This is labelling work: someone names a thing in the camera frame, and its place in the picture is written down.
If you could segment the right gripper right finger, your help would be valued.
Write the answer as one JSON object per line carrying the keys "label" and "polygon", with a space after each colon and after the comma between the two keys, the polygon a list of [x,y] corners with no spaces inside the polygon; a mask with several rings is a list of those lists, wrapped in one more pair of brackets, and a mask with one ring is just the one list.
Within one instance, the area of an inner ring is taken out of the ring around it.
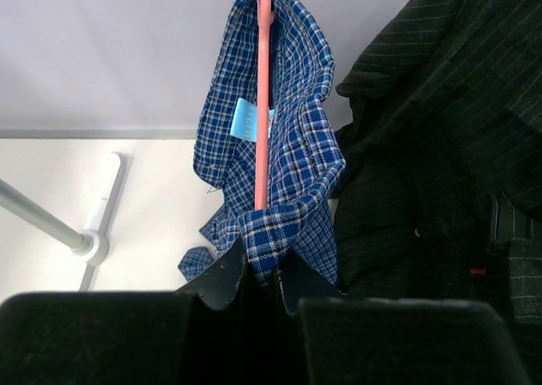
{"label": "right gripper right finger", "polygon": [[529,384],[505,323],[465,300],[352,300],[290,253],[274,270],[281,384]]}

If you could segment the pink wire hanger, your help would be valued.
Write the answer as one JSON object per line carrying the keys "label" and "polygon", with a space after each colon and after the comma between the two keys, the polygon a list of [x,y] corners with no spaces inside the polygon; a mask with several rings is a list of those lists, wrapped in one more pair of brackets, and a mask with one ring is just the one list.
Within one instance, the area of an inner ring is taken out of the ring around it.
{"label": "pink wire hanger", "polygon": [[261,210],[268,197],[268,99],[270,28],[274,20],[272,0],[257,0],[257,141],[254,206]]}

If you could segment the blue plaid shirt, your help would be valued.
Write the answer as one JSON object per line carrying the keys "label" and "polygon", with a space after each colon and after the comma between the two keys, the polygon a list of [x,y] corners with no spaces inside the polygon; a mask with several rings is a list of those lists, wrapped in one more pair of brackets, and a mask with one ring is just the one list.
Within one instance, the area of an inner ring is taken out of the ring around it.
{"label": "blue plaid shirt", "polygon": [[239,100],[257,100],[257,0],[235,0],[196,130],[193,168],[223,205],[201,227],[179,269],[192,280],[242,239],[257,281],[298,254],[329,283],[338,278],[328,200],[345,170],[323,104],[335,69],[331,48],[299,0],[272,0],[268,204],[254,206],[256,147],[231,133]]}

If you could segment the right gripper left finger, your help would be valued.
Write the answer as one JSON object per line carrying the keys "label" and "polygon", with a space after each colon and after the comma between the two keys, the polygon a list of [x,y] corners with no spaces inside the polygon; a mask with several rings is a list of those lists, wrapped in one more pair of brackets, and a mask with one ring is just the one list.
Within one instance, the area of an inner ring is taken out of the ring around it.
{"label": "right gripper left finger", "polygon": [[243,244],[166,292],[26,293],[1,307],[4,384],[232,384]]}

